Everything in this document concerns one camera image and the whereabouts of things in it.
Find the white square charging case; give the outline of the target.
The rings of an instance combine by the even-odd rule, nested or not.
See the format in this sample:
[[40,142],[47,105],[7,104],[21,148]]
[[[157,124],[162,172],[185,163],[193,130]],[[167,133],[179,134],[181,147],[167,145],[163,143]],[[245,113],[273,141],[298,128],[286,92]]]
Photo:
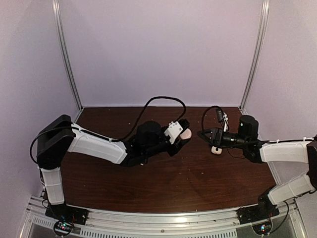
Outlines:
[[220,155],[222,153],[222,149],[212,146],[211,147],[211,153],[215,154],[215,155]]

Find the pink round earbud case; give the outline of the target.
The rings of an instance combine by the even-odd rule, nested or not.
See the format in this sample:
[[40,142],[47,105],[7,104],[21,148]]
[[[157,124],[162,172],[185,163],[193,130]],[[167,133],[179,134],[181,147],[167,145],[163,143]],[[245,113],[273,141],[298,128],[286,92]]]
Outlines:
[[187,140],[187,139],[191,139],[192,137],[192,132],[191,130],[188,128],[188,129],[185,129],[180,135],[179,137],[182,139],[182,140]]

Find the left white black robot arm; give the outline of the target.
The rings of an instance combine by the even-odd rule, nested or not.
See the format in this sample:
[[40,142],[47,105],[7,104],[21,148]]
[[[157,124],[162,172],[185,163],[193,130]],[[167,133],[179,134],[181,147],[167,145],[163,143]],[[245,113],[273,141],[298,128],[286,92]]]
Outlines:
[[133,167],[147,163],[149,158],[160,153],[174,156],[191,137],[187,119],[172,121],[167,126],[161,126],[153,120],[147,121],[138,126],[136,134],[126,140],[89,131],[73,123],[70,116],[61,115],[31,142],[31,147],[37,147],[37,155],[31,159],[40,169],[52,212],[60,220],[67,220],[71,216],[71,209],[65,205],[60,172],[66,153],[85,154],[120,166]]

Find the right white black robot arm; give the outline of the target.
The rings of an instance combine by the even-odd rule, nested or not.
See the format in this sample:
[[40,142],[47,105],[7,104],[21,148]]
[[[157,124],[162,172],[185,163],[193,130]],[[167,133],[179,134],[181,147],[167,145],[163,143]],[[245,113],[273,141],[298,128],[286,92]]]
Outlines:
[[258,198],[254,215],[264,219],[273,211],[273,206],[290,198],[317,189],[317,139],[303,138],[285,141],[262,141],[258,139],[258,121],[248,115],[239,118],[237,133],[226,127],[201,129],[198,136],[210,146],[219,149],[236,148],[252,163],[297,162],[307,164],[308,170],[288,182],[268,189]]

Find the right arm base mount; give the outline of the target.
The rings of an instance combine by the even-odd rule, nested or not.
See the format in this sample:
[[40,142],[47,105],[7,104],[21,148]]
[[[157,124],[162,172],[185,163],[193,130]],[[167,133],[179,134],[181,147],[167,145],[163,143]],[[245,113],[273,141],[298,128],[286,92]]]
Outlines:
[[271,189],[258,197],[257,205],[240,207],[236,211],[240,225],[251,223],[253,231],[260,236],[266,236],[273,230],[271,219],[280,214],[277,205],[273,205],[268,198]]

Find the right aluminium frame post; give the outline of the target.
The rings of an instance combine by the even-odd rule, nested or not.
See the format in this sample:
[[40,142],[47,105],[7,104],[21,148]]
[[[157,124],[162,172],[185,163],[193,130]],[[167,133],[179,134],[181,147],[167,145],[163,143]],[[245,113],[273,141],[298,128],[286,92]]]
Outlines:
[[252,57],[251,67],[248,74],[247,84],[245,86],[245,90],[243,93],[243,97],[240,103],[240,110],[244,110],[249,94],[251,92],[252,84],[256,75],[256,70],[258,67],[258,63],[260,60],[261,50],[263,47],[268,19],[269,19],[269,0],[263,0],[262,1],[262,8],[261,8],[261,14],[260,14],[260,21],[259,21],[259,27],[258,27],[258,33],[257,33],[257,39],[255,44],[255,50]]

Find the aluminium frame post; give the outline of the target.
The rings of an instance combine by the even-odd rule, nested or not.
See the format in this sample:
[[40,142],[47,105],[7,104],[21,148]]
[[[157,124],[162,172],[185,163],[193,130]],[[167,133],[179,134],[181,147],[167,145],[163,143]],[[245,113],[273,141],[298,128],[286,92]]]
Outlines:
[[77,110],[80,111],[83,109],[83,106],[82,106],[79,92],[75,83],[73,70],[72,70],[71,62],[70,62],[70,57],[67,50],[67,44],[66,44],[66,39],[65,39],[64,29],[63,29],[61,11],[60,11],[60,1],[52,0],[52,7],[53,7],[53,15],[54,15],[54,20],[56,24],[57,36],[59,40],[59,45],[60,45],[62,60],[63,60],[65,71],[66,71],[67,80],[69,82],[70,90],[72,92]]
[[240,110],[244,110],[249,94],[251,92],[252,84],[256,75],[256,70],[258,67],[258,63],[260,60],[261,50],[263,47],[268,19],[269,19],[269,0],[263,0],[262,1],[262,8],[261,8],[261,14],[260,14],[260,21],[259,21],[259,27],[258,27],[258,33],[257,33],[257,39],[255,44],[255,50],[252,57],[251,67],[248,74],[247,84],[245,86],[245,90],[243,93],[243,97],[240,103]]

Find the front aluminium rail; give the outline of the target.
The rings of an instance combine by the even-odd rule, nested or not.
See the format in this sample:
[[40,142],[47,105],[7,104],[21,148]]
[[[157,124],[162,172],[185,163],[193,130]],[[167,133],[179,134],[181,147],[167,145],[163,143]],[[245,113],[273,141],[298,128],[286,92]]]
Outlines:
[[[54,218],[45,215],[42,197],[31,196],[18,231],[18,238],[60,238],[53,231]],[[308,238],[295,200],[278,207],[279,215],[270,220],[240,223],[239,207],[185,213],[127,213],[100,209],[87,210],[86,223],[75,224],[65,238]],[[274,233],[255,231],[260,224],[272,222]]]

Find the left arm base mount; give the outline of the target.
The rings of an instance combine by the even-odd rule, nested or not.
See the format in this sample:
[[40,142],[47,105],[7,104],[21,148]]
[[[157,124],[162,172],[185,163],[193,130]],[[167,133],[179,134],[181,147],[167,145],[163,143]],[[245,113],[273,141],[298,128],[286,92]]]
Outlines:
[[65,202],[53,205],[44,189],[42,206],[46,209],[45,216],[55,219],[53,232],[59,238],[70,235],[79,229],[78,225],[86,225],[88,210],[67,205]]

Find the left aluminium frame post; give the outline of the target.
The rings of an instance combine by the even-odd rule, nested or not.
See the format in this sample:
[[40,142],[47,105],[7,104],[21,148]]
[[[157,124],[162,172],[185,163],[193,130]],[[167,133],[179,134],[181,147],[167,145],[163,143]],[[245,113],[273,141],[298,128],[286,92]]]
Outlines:
[[52,0],[52,7],[53,7],[53,15],[54,15],[54,20],[56,24],[57,36],[59,40],[59,45],[60,45],[62,60],[63,60],[65,71],[66,71],[67,80],[69,82],[70,90],[72,92],[77,110],[80,111],[83,109],[83,106],[82,106],[79,92],[75,83],[73,70],[72,70],[71,62],[70,62],[70,57],[67,50],[67,44],[66,44],[66,39],[65,39],[64,29],[63,29],[61,11],[60,11],[60,1]]

